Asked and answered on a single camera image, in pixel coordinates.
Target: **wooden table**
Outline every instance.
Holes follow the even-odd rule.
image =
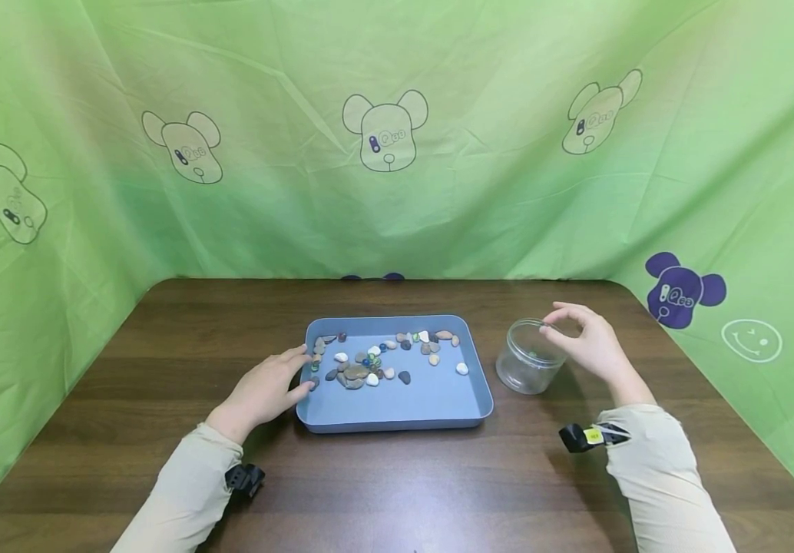
[[[794,551],[794,479],[627,290],[603,282],[170,280],[156,286],[0,485],[0,552],[108,551],[178,440],[265,356],[320,316],[456,313],[495,412],[473,430],[317,436],[292,413],[256,430],[266,485],[201,551],[634,551],[602,449],[557,436],[610,406],[564,368],[541,396],[495,374],[511,322],[555,299],[610,320],[680,419],[741,552]]]

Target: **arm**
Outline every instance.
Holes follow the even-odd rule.
[[[206,541],[228,505],[224,473],[240,464],[239,444],[256,426],[308,396],[311,382],[287,391],[293,375],[310,361],[304,354],[300,346],[268,357],[240,379],[205,423],[182,438],[113,552],[192,553]]]
[[[575,320],[582,334],[570,338],[550,326],[542,326],[542,333],[580,366],[605,380],[616,409],[602,412],[598,420],[630,433],[629,441],[607,447],[606,470],[628,499],[638,551],[734,552],[723,520],[701,485],[683,427],[655,402],[620,348],[612,326],[583,305],[555,303],[554,307],[557,310],[544,322]]]

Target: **cartoon bear face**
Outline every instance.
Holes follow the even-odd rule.
[[[617,87],[601,91],[599,84],[591,82],[582,88],[568,108],[572,127],[562,142],[564,150],[581,155],[600,147],[612,133],[618,110],[636,97],[642,82],[642,71],[634,69]]]
[[[164,123],[146,111],[142,113],[142,128],[151,141],[167,149],[177,173],[186,179],[201,184],[222,180],[222,167],[212,152],[222,135],[211,118],[192,111],[186,123]]]
[[[657,253],[646,262],[646,270],[658,279],[647,296],[649,313],[669,328],[686,328],[692,324],[695,305],[712,307],[726,298],[726,283],[718,274],[698,276],[681,267],[677,256],[669,251]]]
[[[360,161],[368,169],[390,173],[415,161],[412,131],[428,120],[428,102],[418,91],[407,91],[397,104],[373,106],[360,94],[345,101],[342,122],[360,134]]]
[[[47,206],[23,185],[25,162],[0,144],[0,222],[14,241],[31,243],[47,220]]]

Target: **plastic container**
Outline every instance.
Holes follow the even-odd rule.
[[[521,394],[541,394],[548,389],[566,361],[566,356],[538,332],[542,326],[539,319],[520,319],[511,325],[505,349],[495,362],[498,378]]]

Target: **pebble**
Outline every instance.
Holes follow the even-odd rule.
[[[366,375],[369,374],[369,369],[363,366],[354,365],[346,368],[345,372],[342,374],[344,374],[345,378],[349,380],[365,379]]]

